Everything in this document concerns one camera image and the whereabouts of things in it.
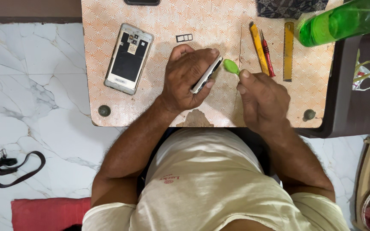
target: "smartphone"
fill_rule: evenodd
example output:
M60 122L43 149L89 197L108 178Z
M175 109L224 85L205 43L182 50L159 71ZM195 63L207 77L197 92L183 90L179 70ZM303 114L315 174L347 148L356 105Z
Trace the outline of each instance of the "smartphone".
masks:
M222 60L223 60L222 56L218 55L216 60L213 62L213 64L211 64L208 67L208 69L203 74L203 76L199 79L199 81L191 87L192 93L198 94L198 92L203 88L203 86L205 86L208 79L211 78L212 74L216 71L216 69L222 63Z
M129 95L135 94L152 40L151 34L122 24L104 85Z
M128 5L157 6L160 0L124 0Z

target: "cream t-shirt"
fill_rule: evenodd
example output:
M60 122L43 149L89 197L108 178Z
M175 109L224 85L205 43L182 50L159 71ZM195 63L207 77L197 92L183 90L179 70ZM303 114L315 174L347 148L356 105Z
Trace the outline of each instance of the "cream t-shirt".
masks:
M276 231L349 230L334 202L311 193L289 196L225 129L178 130L158 150L146 180L138 205L93 207L82 230L218 231L235 219Z

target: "damaged table laminate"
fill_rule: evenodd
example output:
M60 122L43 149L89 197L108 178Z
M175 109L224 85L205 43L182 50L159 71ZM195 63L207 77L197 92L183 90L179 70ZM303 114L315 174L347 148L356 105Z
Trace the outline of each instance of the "damaged table laminate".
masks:
M305 13L299 20L257 17L255 1L247 0L164 0L156 7L130 6L123 0L82 0L85 59L88 75L91 118L98 126L125 127L138 118L162 92L165 65L172 48L188 43L194 49L217 48L224 58L234 60L239 68L260 72L260 64L249 33L254 21L262 29L270 50L276 82L291 96L288 119L293 127L319 127L324 116L326 89L334 43L312 48L294 39L292 82L284 82L284 25L295 22L295 35L301 21L315 13ZM326 10L342 4L330 0ZM138 90L127 95L104 86L110 56L122 23L136 26L154 36ZM191 34L188 41L181 35ZM242 102L236 86L238 77L216 71L216 83L203 104L181 113L171 126L244 127ZM110 115L100 116L101 105L110 107ZM316 116L304 120L312 109Z

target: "brown wall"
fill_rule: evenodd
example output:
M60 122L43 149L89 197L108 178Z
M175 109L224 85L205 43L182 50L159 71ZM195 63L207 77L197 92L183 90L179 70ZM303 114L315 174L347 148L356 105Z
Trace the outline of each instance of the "brown wall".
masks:
M81 21L81 17L80 0L0 0L0 20Z

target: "red screwdriver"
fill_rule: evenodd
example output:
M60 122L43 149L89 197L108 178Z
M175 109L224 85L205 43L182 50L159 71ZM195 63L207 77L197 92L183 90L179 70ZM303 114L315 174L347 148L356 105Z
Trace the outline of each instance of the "red screwdriver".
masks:
M266 43L266 40L264 38L264 33L262 32L262 30L261 30L261 37L262 37L262 48L264 49L266 64L268 64L269 76L275 77L275 73L273 72L272 63L270 62L268 44Z

